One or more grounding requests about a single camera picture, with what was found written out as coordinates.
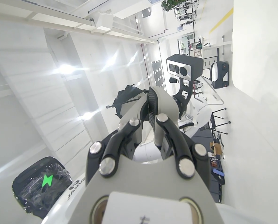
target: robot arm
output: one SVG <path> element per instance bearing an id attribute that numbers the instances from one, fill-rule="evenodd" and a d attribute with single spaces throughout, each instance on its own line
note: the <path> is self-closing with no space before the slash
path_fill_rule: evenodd
<path id="1" fill-rule="evenodd" d="M 107 211 L 113 191 L 185 201 L 194 216 L 191 223 L 223 223 L 205 184 L 209 180 L 205 148 L 181 133 L 167 115 L 159 114 L 156 122 L 171 148 L 163 153 L 168 158 L 156 164 L 141 164 L 128 158 L 133 148 L 131 137 L 140 127 L 137 118 L 131 119 L 109 140 L 99 170 L 89 181 L 69 223 L 101 223 L 101 214 Z"/>
<path id="2" fill-rule="evenodd" d="M 176 76 L 181 74 L 179 77 L 189 81 L 202 74 L 203 60 L 200 58 L 174 55 L 167 59 L 167 63 L 168 69 L 174 70 Z M 171 206 L 177 201 L 182 202 L 190 213 L 187 223 L 223 223 L 208 191 L 210 164 L 207 151 L 179 130 L 178 119 L 185 112 L 190 97 L 176 96 L 173 99 L 163 89 L 150 87 L 148 95 L 141 95 L 124 113 L 118 130 L 91 146 L 87 161 L 87 172 L 90 171 L 86 175 L 88 185 L 70 224 L 100 224 L 104 213 L 105 216 L 112 214 L 112 223 L 133 223 L 126 216 L 133 213 L 132 200 L 137 199 L 134 194 L 157 199 L 159 204 L 149 210 L 152 212 L 158 210 L 160 213 L 166 200 Z M 154 130 L 155 145 L 163 158 L 162 162 L 155 164 L 132 160 L 142 140 L 141 124 L 147 114 Z M 131 207 L 121 204 L 125 194 Z M 113 209 L 125 211 L 120 220 L 114 218 L 115 211 L 110 213 Z M 107 224 L 108 220 L 105 218 L 103 223 Z"/>

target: floor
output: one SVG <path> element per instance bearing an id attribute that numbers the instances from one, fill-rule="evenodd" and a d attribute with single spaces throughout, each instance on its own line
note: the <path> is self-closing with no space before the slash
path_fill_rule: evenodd
<path id="1" fill-rule="evenodd" d="M 201 0 L 196 36 L 202 35 L 212 45 L 221 43 L 223 35 L 225 41 L 231 40 L 232 8 L 233 0 Z M 215 29 L 227 14 L 230 16 Z M 278 115 L 233 85 L 232 58 L 230 45 L 225 46 L 224 55 L 220 50 L 220 60 L 228 62 L 231 70 L 230 86 L 217 90 L 227 107 L 221 115 L 224 121 L 232 122 L 219 127 L 229 133 L 222 134 L 226 180 L 223 202 L 268 223 L 278 223 Z"/>

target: black table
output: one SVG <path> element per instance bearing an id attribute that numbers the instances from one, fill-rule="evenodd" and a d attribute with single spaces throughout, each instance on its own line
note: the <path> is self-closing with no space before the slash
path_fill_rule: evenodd
<path id="1" fill-rule="evenodd" d="M 210 129 L 205 129 L 205 130 L 198 130 L 195 135 L 192 137 L 192 140 L 195 143 L 200 143 L 202 144 L 207 152 L 213 152 L 210 143 L 212 143 L 214 140 L 215 142 L 218 142 L 216 138 L 213 137 L 212 131 Z M 219 159 L 217 159 L 217 167 L 212 167 L 211 168 L 216 168 L 220 171 L 222 170 L 221 162 Z M 210 193 L 216 203 L 221 203 L 221 197 L 222 197 L 222 186 L 219 184 L 219 182 L 212 176 L 211 174 L 211 183 L 210 183 Z"/>

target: white wall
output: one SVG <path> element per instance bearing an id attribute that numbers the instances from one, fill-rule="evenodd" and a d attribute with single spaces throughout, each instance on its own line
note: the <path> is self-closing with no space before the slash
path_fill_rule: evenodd
<path id="1" fill-rule="evenodd" d="M 117 96 L 118 91 L 126 85 L 137 85 L 143 81 L 140 89 L 148 88 L 143 55 L 140 45 L 121 40 L 108 40 L 83 34 L 71 34 L 91 88 L 98 103 L 101 114 L 109 132 L 117 129 L 119 118 L 115 108 L 106 109 Z M 107 62 L 116 56 L 113 65 L 105 67 Z"/>
<path id="2" fill-rule="evenodd" d="M 40 223 L 12 193 L 12 181 L 37 160 L 51 156 L 30 118 L 0 74 L 0 224 Z"/>

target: metal rod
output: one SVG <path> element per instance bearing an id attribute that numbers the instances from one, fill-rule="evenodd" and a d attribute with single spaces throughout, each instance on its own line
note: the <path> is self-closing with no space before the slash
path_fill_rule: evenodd
<path id="1" fill-rule="evenodd" d="M 229 123 L 228 123 L 228 122 L 226 122 L 226 123 L 223 123 L 223 124 L 218 125 L 218 126 L 223 126 L 223 125 L 226 125 L 226 124 L 229 124 Z"/>
<path id="2" fill-rule="evenodd" d="M 216 117 L 216 118 L 220 118 L 220 119 L 224 120 L 223 117 L 219 117 L 219 116 L 215 116 L 215 115 L 213 115 L 213 116 Z"/>
<path id="3" fill-rule="evenodd" d="M 126 103 L 129 103 L 129 102 L 138 101 L 139 99 L 140 98 L 129 100 L 129 101 L 125 101 L 125 102 L 120 102 L 120 103 L 112 104 L 111 106 L 108 105 L 108 106 L 106 106 L 106 109 L 114 108 L 114 107 L 116 107 L 118 105 L 126 104 Z"/>
<path id="4" fill-rule="evenodd" d="M 222 109 L 219 109 L 219 110 L 217 110 L 217 111 L 214 111 L 214 112 L 212 112 L 212 113 L 216 113 L 216 112 L 219 112 L 219 111 L 221 111 L 221 110 L 225 110 L 226 108 L 222 108 Z"/>

